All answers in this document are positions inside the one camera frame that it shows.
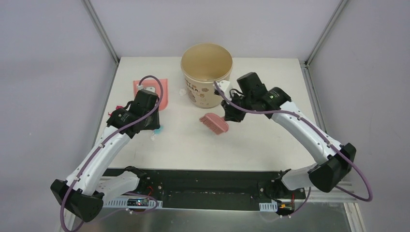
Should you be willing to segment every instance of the wire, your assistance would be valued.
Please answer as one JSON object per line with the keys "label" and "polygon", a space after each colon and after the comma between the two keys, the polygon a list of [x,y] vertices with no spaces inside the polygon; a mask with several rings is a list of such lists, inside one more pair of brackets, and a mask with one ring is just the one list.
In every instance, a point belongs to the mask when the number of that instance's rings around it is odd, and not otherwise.
{"label": "wire", "polygon": [[368,198],[363,198],[360,196],[357,196],[354,193],[351,193],[347,190],[345,190],[344,188],[340,187],[340,186],[335,186],[335,188],[361,200],[361,201],[365,201],[365,202],[370,202],[373,200],[373,191],[370,187],[370,183],[367,180],[367,178],[365,177],[365,175],[363,174],[363,172],[356,166],[356,164],[354,164],[350,159],[348,159],[345,155],[343,155],[333,144],[330,143],[330,141],[319,131],[319,129],[317,129],[312,123],[310,123],[306,118],[301,117],[300,115],[296,114],[295,112],[290,112],[290,111],[286,111],[286,110],[270,110],[270,111],[252,111],[252,110],[247,110],[245,108],[242,108],[240,106],[235,105],[234,103],[232,103],[228,98],[226,98],[225,94],[223,94],[222,90],[220,89],[220,87],[218,86],[218,83],[216,81],[214,81],[214,86],[216,88],[216,90],[219,92],[219,95],[231,106],[233,106],[234,108],[241,110],[245,113],[250,113],[250,114],[256,114],[256,115],[265,115],[265,114],[276,114],[276,113],[282,113],[282,114],[289,114],[292,116],[295,116],[297,118],[300,118],[300,120],[302,120],[304,123],[306,123],[310,128],[312,128],[312,130],[314,130],[325,142],[326,144],[329,144],[330,147],[338,154],[340,155],[340,157],[342,157],[342,159],[344,159],[350,166],[353,167],[353,169],[355,169],[357,171],[357,173],[359,174],[359,176],[362,178],[363,182],[366,185],[366,189],[367,192],[369,194]]}
{"label": "wire", "polygon": [[154,189],[151,186],[148,186],[147,189],[151,190],[148,194],[148,196],[151,196],[151,194],[154,192]]}
{"label": "wire", "polygon": [[[309,187],[309,190],[308,190],[308,192],[307,192],[307,196],[306,196],[305,200],[302,202],[302,204],[299,206],[299,208],[297,208],[293,213],[291,213],[291,214],[288,215],[289,218],[291,218],[297,211],[299,211],[303,206],[305,206],[306,202],[308,202],[308,200],[309,200],[311,191],[312,191],[312,188]],[[268,221],[268,222],[274,222],[274,221],[276,221],[276,220],[278,220],[278,219],[280,219],[280,217],[276,218],[275,220]]]}
{"label": "wire", "polygon": [[292,201],[291,201],[291,205],[294,206],[294,193],[292,193]]}
{"label": "wire", "polygon": [[241,95],[243,95],[243,93],[241,91],[237,90],[236,88],[233,88],[233,89],[229,90],[229,95],[231,96],[231,98],[233,97],[232,90],[239,93],[239,94],[241,94]]}
{"label": "wire", "polygon": [[65,208],[65,204],[66,204],[66,202],[67,202],[67,198],[68,198],[68,196],[69,196],[71,190],[74,188],[74,185],[77,183],[77,179],[79,179],[79,178],[81,177],[81,175],[83,174],[84,170],[85,170],[85,169],[87,168],[87,166],[90,164],[90,162],[92,161],[92,159],[98,154],[98,152],[100,151],[101,147],[104,147],[104,145],[105,145],[114,135],[116,135],[117,133],[119,133],[120,131],[123,131],[124,129],[126,129],[126,128],[128,128],[128,127],[131,127],[131,126],[133,126],[133,125],[135,125],[135,124],[141,122],[142,120],[144,120],[144,119],[146,119],[147,117],[149,117],[151,114],[153,114],[153,113],[158,109],[158,107],[159,107],[159,105],[160,105],[160,103],[161,103],[161,101],[162,101],[163,92],[164,92],[164,91],[163,91],[162,84],[161,84],[161,82],[160,82],[160,80],[159,80],[158,78],[156,78],[156,77],[154,77],[154,76],[152,76],[152,75],[148,75],[148,76],[143,77],[143,78],[140,80],[140,82],[138,83],[138,85],[141,85],[142,81],[144,81],[144,80],[147,79],[147,78],[153,78],[153,79],[155,79],[155,80],[158,82],[158,85],[160,86],[161,95],[160,95],[160,98],[159,98],[157,104],[156,104],[156,105],[154,106],[154,108],[153,108],[151,111],[149,111],[146,115],[142,116],[141,118],[137,119],[136,121],[134,121],[134,122],[132,122],[132,123],[130,123],[130,124],[127,124],[127,125],[121,127],[120,129],[116,130],[115,132],[113,132],[112,134],[110,134],[109,136],[107,136],[107,138],[104,139],[103,142],[101,143],[102,146],[98,146],[98,147],[95,149],[95,151],[91,154],[91,156],[88,158],[88,160],[85,162],[84,166],[83,166],[83,167],[80,169],[80,171],[78,172],[78,174],[77,174],[77,176],[76,176],[76,179],[75,179],[75,180],[71,183],[71,185],[69,186],[69,188],[68,188],[68,190],[66,191],[66,193],[65,193],[65,195],[64,195],[64,198],[63,198],[63,200],[62,200],[62,202],[61,202],[61,208],[60,208],[60,223],[61,223],[61,227],[63,228],[63,230],[64,230],[65,232],[76,232],[76,231],[78,231],[78,230],[81,228],[81,226],[83,226],[83,224],[84,224],[84,222],[82,221],[82,222],[80,223],[80,225],[78,225],[77,228],[75,228],[75,229],[72,230],[72,231],[69,230],[69,229],[67,228],[67,226],[65,225],[65,222],[64,222],[64,208]]}

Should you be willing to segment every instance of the pink brush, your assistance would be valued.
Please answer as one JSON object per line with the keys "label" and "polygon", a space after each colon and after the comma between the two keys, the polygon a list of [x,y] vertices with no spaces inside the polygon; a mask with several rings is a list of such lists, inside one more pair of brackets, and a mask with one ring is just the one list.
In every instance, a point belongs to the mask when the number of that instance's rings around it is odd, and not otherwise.
{"label": "pink brush", "polygon": [[206,113],[202,118],[199,119],[205,126],[215,132],[215,134],[222,134],[229,130],[228,123],[225,122],[223,117],[219,117],[213,113]]}

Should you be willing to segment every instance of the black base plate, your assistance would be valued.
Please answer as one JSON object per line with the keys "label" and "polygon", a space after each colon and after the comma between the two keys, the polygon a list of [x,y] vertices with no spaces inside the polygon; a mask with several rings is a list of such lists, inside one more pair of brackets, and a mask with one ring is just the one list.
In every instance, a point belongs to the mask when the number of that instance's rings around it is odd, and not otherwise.
{"label": "black base plate", "polygon": [[[269,203],[264,189],[279,172],[151,170],[147,173],[151,196],[163,208],[259,211],[259,203]],[[124,169],[107,169],[104,176],[118,176]],[[150,188],[138,192],[149,194]],[[305,192],[294,192],[304,199]]]}

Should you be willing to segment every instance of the cup rim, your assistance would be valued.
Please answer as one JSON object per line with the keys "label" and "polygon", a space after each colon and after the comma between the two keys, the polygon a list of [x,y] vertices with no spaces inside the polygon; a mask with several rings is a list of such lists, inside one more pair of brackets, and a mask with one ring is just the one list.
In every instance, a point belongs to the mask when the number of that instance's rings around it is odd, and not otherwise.
{"label": "cup rim", "polygon": [[[225,73],[222,77],[219,77],[219,78],[214,79],[214,80],[202,80],[202,79],[197,79],[197,78],[195,78],[195,77],[189,75],[188,73],[186,73],[185,70],[184,70],[184,68],[182,67],[182,58],[184,57],[185,53],[186,53],[188,50],[190,50],[191,48],[193,48],[193,47],[195,47],[195,46],[198,46],[198,45],[203,45],[203,44],[211,44],[211,45],[216,45],[216,46],[218,46],[218,47],[221,47],[221,48],[224,49],[224,50],[229,54],[229,56],[231,57],[231,63],[232,63],[232,64],[231,64],[231,68],[230,68],[229,71],[228,71],[227,73]],[[185,75],[186,77],[188,77],[189,79],[192,79],[192,80],[194,80],[194,81],[198,81],[198,82],[201,82],[201,83],[213,83],[214,81],[219,81],[219,80],[221,80],[221,79],[223,79],[223,78],[225,78],[226,76],[228,76],[228,75],[231,74],[232,69],[234,68],[234,59],[232,58],[231,53],[230,53],[226,48],[222,47],[222,46],[219,45],[219,44],[216,44],[216,43],[197,43],[197,44],[194,44],[194,45],[192,45],[191,47],[189,47],[187,50],[185,50],[184,54],[183,54],[182,57],[181,57],[180,66],[181,66],[181,71],[182,71],[182,72],[184,73],[184,75]]]}

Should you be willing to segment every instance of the pink object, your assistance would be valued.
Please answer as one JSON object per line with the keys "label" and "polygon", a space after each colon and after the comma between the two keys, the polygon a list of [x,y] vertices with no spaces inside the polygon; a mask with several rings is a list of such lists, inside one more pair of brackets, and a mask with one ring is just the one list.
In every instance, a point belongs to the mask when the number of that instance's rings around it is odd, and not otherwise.
{"label": "pink object", "polygon": [[[139,82],[140,82],[139,80],[133,82],[134,97],[137,95]],[[168,105],[168,79],[160,79],[160,82],[162,84],[162,88],[164,89],[164,96],[162,97],[162,101],[160,103],[159,109],[163,110]],[[158,94],[158,96],[161,95],[160,85],[158,85],[156,80],[144,80],[142,81],[142,85],[144,86],[144,89],[153,91],[156,94]]]}
{"label": "pink object", "polygon": [[121,108],[124,108],[124,107],[123,107],[123,106],[120,106],[120,105],[117,105],[117,106],[116,106],[116,110],[117,110],[117,109],[121,109]]}
{"label": "pink object", "polygon": [[215,134],[222,134],[229,130],[229,125],[225,122],[223,117],[219,117],[219,115],[214,113],[206,113],[199,120],[211,129],[211,131],[215,132]]}

